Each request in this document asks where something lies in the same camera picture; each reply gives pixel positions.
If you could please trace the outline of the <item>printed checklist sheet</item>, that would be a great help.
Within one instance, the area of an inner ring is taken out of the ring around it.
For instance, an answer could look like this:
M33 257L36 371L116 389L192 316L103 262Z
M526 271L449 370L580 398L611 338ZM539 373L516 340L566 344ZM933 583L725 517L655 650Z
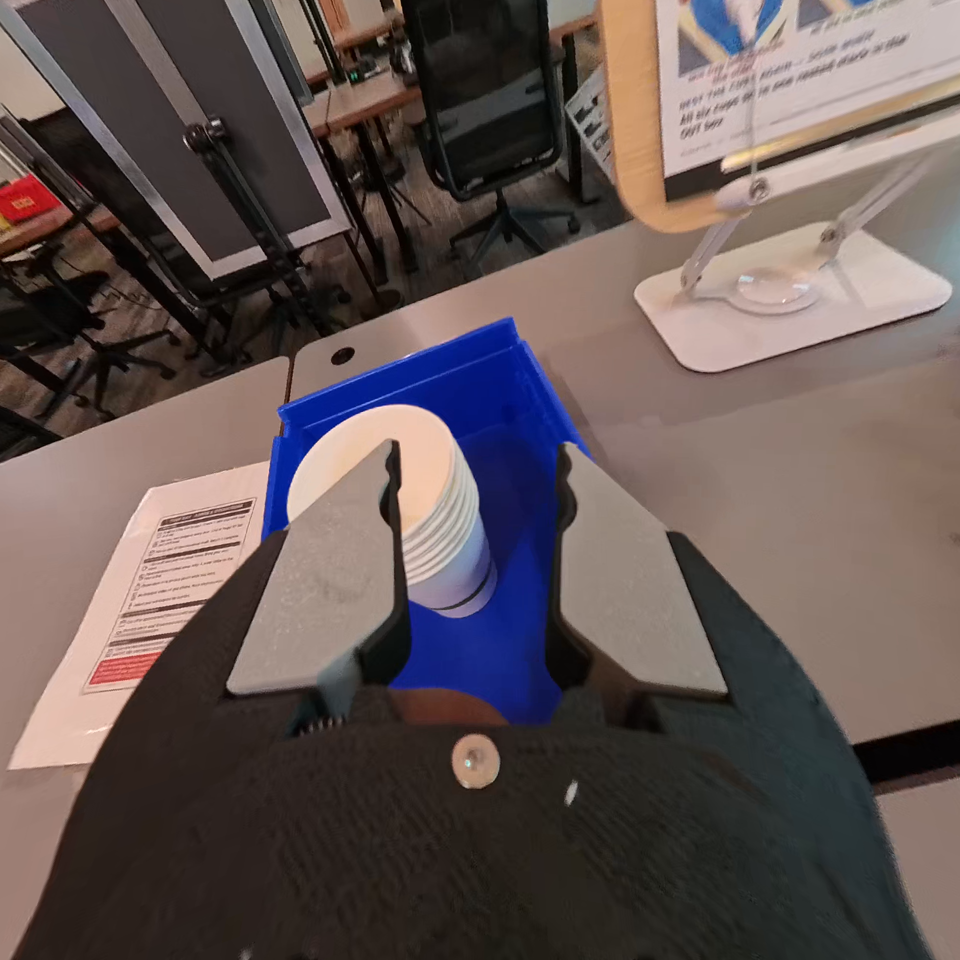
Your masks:
M270 463L149 488L7 769L93 762L175 636L259 545Z

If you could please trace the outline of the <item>black office chair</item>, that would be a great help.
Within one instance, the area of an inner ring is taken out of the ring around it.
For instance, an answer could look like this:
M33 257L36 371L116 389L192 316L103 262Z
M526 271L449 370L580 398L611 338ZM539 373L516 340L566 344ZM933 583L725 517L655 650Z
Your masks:
M160 340L178 346L180 339L169 329L118 342L92 336L93 331L105 328L100 314L92 307L102 289L110 284L105 271L90 270L62 277L48 267L43 274L47 283L27 291L2 271L3 361L16 366L40 354L77 344L85 346L86 358L78 361L51 391L59 398L73 398L79 407L92 408L104 421L116 418L105 406L113 372L127 374L131 368L139 367L156 371L164 380L177 377L172 366L137 353Z
M545 172L563 152L547 2L412 1L403 16L425 114L414 135L427 174L460 204L495 200L492 213L450 237L451 252L480 235L466 263L475 274L499 238L544 254L532 224L558 220L579 234L572 209L505 198L507 187Z

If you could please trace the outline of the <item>blue plastic bin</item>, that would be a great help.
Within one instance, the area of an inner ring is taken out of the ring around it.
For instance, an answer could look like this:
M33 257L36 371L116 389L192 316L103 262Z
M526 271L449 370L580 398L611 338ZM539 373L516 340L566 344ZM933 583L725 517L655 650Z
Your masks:
M557 455L565 442L589 450L511 318L369 371L337 373L333 385L280 407L261 537L287 526L294 473L319 438L388 404L424 408L450 428L477 481L498 574L491 599L469 617L410 604L411 654L392 685L460 690L511 723L544 723L561 697L545 664Z

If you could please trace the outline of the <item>black tripod stand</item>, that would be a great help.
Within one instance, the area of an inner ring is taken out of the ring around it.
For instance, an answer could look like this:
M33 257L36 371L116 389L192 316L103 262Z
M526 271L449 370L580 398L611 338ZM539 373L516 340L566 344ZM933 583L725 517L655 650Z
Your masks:
M327 308L327 299L307 284L303 258L274 223L234 158L224 121L218 117L206 117L201 122L191 122L185 128L183 139L251 234L274 279L286 287L288 294L282 299L282 306L287 314L309 323L319 335L330 335L338 330L336 320Z

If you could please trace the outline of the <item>printed instruction sheet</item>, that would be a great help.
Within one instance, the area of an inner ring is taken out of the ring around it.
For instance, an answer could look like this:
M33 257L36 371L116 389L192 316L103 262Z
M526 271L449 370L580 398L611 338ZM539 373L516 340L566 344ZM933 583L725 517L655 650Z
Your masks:
M655 2L670 199L727 158L958 79L958 2Z

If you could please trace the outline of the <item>printed paper sign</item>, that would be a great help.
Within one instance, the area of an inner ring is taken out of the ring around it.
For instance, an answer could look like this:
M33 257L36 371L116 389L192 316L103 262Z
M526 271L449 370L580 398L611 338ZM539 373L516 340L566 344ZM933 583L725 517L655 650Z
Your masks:
M565 113L582 147L615 186L613 132L608 106L605 66L598 66L566 101Z

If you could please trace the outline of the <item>grey framed partition panel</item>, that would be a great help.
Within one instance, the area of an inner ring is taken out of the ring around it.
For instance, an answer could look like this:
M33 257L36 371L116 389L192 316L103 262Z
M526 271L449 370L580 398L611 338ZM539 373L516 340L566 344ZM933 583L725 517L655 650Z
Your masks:
M2 2L2 29L211 281L265 261L186 142L223 131L288 248L345 234L309 126L306 77L273 2Z

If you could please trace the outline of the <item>wooden top desk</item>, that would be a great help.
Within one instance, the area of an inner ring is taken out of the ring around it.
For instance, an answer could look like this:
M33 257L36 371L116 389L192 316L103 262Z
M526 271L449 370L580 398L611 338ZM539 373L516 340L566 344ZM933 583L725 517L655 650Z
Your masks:
M358 84L346 82L330 86L318 93L306 105L303 113L355 232L366 245L372 271L366 275L366 281L372 293L378 297L380 289L389 280L382 242L366 219L365 207L356 198L350 176L334 148L332 138L343 132L352 132L354 135L366 172L364 182L380 197L398 243L404 271L413 274L419 269L417 252L397 203L412 210L427 226L431 226L432 222L401 186L406 168L393 155L382 120L394 113L400 113L406 121L424 120L421 91L416 85L408 85L394 72L381 73Z

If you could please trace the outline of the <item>stack of white paper cups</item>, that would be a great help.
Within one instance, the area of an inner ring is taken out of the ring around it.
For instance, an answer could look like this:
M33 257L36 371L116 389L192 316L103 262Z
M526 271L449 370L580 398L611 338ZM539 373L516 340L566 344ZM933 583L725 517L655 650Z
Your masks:
M492 599L498 570L479 491L450 427L422 407L391 404L354 414L321 436L294 472L294 521L386 441L399 445L401 543L410 600L445 618L468 618Z

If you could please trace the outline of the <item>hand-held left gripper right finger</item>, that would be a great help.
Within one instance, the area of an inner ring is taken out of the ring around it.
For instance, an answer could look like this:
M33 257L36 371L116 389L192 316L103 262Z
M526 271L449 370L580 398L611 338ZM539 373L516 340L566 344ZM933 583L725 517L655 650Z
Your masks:
M649 697L722 703L729 688L666 525L576 444L558 447L544 658L607 722Z

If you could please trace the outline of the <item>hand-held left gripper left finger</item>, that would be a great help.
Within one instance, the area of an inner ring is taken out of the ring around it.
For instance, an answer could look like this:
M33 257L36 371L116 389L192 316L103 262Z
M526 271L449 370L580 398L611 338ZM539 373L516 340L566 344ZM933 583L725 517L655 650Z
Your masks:
M283 531L225 682L234 697L294 692L339 718L411 652L400 444L381 442Z

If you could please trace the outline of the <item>red box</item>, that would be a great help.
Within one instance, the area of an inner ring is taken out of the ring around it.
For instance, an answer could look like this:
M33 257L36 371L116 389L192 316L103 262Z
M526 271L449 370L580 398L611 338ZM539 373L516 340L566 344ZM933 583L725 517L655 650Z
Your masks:
M2 230L56 210L62 202L33 174L1 184Z

